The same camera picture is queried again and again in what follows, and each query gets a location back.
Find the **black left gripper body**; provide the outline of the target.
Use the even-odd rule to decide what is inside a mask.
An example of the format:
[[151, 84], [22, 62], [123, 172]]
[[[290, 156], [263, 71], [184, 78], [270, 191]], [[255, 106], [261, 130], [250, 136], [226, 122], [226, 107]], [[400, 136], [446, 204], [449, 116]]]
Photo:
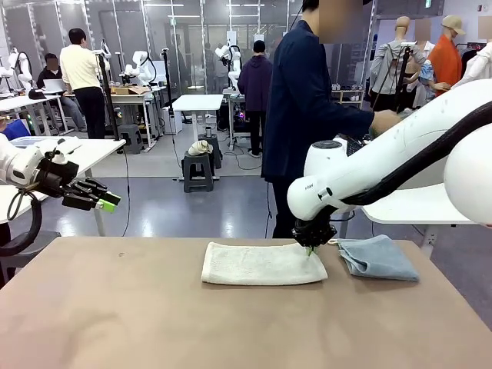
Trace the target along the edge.
[[36, 191], [50, 197], [63, 197], [76, 178], [79, 165], [72, 161], [58, 164], [43, 158], [37, 169]]

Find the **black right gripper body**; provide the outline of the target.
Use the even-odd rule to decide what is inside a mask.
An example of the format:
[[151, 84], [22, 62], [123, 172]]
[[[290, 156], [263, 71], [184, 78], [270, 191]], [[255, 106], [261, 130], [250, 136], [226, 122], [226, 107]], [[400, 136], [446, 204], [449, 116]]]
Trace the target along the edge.
[[328, 243], [336, 233], [330, 216], [322, 214], [310, 221], [297, 219], [292, 229], [294, 240], [303, 247], [319, 247]]

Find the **person's right hand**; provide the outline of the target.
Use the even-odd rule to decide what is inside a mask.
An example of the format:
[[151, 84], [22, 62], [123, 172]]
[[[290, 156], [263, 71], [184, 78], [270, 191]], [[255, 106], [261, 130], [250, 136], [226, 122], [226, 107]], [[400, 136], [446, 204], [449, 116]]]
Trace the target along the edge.
[[394, 127], [401, 121], [399, 115], [392, 110], [376, 111], [371, 123], [371, 134], [377, 137]]

